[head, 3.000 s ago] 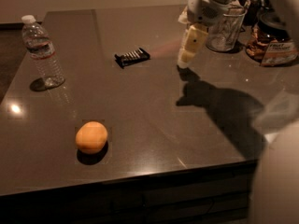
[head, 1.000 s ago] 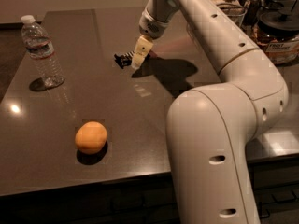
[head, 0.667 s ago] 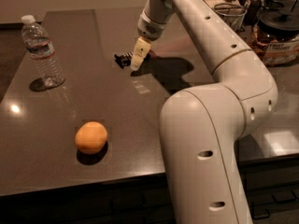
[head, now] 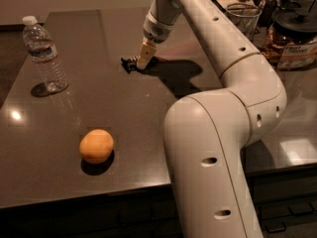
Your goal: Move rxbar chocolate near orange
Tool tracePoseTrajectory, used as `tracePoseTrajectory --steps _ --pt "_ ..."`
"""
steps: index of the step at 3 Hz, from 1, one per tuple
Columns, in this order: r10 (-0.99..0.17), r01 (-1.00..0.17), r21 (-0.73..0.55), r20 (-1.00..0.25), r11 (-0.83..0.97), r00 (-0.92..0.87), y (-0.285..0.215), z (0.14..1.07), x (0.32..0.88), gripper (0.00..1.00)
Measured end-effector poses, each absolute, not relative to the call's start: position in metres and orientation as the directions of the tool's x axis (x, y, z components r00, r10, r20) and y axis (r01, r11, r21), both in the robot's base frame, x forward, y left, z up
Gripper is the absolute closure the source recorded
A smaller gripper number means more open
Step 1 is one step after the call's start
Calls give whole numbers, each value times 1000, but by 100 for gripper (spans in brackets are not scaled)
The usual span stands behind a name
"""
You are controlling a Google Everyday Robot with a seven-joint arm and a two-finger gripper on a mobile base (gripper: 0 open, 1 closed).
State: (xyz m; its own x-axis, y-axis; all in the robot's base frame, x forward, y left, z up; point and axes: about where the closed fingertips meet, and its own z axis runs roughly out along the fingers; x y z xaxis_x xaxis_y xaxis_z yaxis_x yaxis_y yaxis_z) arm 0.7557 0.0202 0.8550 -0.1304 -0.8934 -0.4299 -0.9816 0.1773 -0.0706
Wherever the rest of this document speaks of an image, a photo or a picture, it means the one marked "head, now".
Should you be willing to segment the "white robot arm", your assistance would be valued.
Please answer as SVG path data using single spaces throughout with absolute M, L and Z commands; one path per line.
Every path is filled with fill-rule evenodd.
M 240 151 L 270 132 L 286 107 L 284 86 L 259 50 L 210 0 L 154 0 L 137 66 L 183 15 L 222 86 L 177 100 L 163 143 L 184 238 L 264 238 Z

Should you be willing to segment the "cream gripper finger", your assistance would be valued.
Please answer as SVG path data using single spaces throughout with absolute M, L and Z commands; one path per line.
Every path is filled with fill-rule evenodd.
M 142 42 L 140 54 L 137 58 L 137 68 L 145 69 L 150 63 L 151 59 L 154 57 L 156 51 L 156 44 L 152 40 L 144 39 Z

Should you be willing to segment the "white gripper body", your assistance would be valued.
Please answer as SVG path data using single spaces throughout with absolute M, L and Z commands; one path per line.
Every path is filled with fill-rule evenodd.
M 161 23 L 151 12 L 148 12 L 144 25 L 144 37 L 157 44 L 163 43 L 169 37 L 173 26 Z

